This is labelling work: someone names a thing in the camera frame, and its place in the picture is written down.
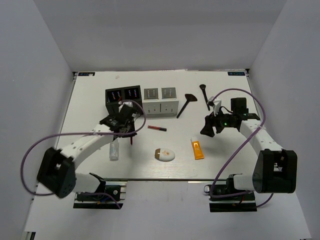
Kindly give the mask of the clear plastic bottle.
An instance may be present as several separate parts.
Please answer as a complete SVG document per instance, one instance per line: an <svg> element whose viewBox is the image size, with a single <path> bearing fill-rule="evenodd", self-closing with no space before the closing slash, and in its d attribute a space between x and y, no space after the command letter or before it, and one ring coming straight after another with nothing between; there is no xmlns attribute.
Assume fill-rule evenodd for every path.
<svg viewBox="0 0 320 240"><path fill-rule="evenodd" d="M117 161L119 159L119 142L117 139L109 145L109 159L111 161Z"/></svg>

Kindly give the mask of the orange sunscreen tube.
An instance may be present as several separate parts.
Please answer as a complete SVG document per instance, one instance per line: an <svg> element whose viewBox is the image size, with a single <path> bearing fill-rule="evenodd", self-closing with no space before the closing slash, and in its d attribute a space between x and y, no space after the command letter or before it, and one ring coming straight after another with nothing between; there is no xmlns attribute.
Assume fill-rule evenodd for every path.
<svg viewBox="0 0 320 240"><path fill-rule="evenodd" d="M195 160L202 160L205 158L203 151L200 146L200 142L196 137L192 137L191 139L192 149L194 153Z"/></svg>

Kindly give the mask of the black round makeup brush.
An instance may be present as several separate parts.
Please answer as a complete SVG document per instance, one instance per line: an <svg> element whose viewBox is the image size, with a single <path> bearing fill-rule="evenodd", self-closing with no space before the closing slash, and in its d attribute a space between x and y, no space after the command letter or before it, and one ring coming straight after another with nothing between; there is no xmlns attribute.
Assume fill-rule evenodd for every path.
<svg viewBox="0 0 320 240"><path fill-rule="evenodd" d="M206 85L205 85L205 84L200 84L200 85L199 85L199 88L200 88L201 91L202 91L202 94L203 94L203 97L204 97L204 100L205 100L206 107L207 107L207 109L210 111L210 106L208 105L208 97L207 97L207 93L206 93Z"/></svg>

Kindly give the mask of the white egg-shaped sunscreen bottle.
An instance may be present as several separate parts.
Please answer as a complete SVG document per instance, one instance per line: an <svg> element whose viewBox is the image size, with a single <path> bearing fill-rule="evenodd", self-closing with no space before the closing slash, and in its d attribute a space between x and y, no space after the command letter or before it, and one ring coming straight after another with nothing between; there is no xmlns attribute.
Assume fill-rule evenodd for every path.
<svg viewBox="0 0 320 240"><path fill-rule="evenodd" d="M158 148L154 153L154 158L161 162L171 162L175 159L175 157L175 153L167 148Z"/></svg>

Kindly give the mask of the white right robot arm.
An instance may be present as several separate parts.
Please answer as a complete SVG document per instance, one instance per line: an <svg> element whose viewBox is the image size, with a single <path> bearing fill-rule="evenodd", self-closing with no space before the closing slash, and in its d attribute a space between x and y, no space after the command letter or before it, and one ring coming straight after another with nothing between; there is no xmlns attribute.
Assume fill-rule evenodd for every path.
<svg viewBox="0 0 320 240"><path fill-rule="evenodd" d="M208 194L212 198L238 199L249 192L291 194L296 190L298 156L293 150L285 150L263 128L263 122L247 108L247 99L231 99L231 111L223 113L222 101L211 98L208 105L212 113L205 117L202 135L214 137L225 128L237 129L257 155L251 174L231 174L223 190L211 185Z"/></svg>

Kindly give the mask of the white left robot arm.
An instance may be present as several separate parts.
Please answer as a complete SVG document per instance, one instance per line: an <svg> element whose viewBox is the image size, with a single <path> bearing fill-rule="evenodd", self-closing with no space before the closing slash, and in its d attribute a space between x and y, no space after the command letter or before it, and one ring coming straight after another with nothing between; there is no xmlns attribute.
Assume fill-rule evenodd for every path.
<svg viewBox="0 0 320 240"><path fill-rule="evenodd" d="M47 149L37 174L38 182L60 199L72 192L89 193L96 200L103 198L105 181L94 173L76 173L76 169L101 147L135 131L137 113L135 108L124 104L118 113L103 118L78 140L59 149Z"/></svg>

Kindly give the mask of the black fan makeup brush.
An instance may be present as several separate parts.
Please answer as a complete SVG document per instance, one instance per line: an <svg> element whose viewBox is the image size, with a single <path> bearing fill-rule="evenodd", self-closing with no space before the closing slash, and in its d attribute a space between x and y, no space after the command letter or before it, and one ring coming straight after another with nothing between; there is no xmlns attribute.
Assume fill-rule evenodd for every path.
<svg viewBox="0 0 320 240"><path fill-rule="evenodd" d="M191 93L186 93L184 96L185 96L186 101L185 101L184 105L182 106L182 108L180 109L179 113L177 114L177 116L176 116L177 119L181 116L181 114L183 113L183 111L186 109L187 105L190 102L197 102L198 101L197 97Z"/></svg>

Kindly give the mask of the black slotted organizer box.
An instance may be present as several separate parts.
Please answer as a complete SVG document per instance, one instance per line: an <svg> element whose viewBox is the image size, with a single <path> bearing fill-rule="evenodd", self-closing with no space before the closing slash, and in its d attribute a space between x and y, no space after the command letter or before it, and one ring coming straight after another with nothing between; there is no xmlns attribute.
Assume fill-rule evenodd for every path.
<svg viewBox="0 0 320 240"><path fill-rule="evenodd" d="M134 100L142 107L143 104L140 86L135 85L105 90L105 107L110 115L119 112L118 102L123 100Z"/></svg>

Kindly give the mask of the white slotted organizer box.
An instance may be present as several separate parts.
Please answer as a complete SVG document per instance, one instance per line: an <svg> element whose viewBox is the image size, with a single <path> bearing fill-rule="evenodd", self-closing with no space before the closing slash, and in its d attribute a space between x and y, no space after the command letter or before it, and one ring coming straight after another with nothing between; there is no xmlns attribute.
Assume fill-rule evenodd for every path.
<svg viewBox="0 0 320 240"><path fill-rule="evenodd" d="M176 116L179 108L176 88L144 88L142 107L149 118Z"/></svg>

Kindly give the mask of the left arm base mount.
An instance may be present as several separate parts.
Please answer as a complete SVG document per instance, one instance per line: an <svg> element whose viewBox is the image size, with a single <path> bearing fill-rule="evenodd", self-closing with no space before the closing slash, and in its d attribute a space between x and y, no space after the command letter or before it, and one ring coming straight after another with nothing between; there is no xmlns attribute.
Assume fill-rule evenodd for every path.
<svg viewBox="0 0 320 240"><path fill-rule="evenodd" d="M127 192L126 181L106 181L95 193L76 193L74 209L120 210Z"/></svg>

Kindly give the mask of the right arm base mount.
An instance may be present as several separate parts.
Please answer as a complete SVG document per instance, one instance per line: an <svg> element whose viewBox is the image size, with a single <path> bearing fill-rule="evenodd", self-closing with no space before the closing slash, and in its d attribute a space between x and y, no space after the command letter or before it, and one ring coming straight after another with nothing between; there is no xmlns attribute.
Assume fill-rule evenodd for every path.
<svg viewBox="0 0 320 240"><path fill-rule="evenodd" d="M257 205L253 192L232 197L213 198L210 196L211 184L204 186L205 195L209 196L209 210L211 213L244 213L256 212ZM213 188L213 194L217 196L240 193L233 185L233 180L218 180Z"/></svg>

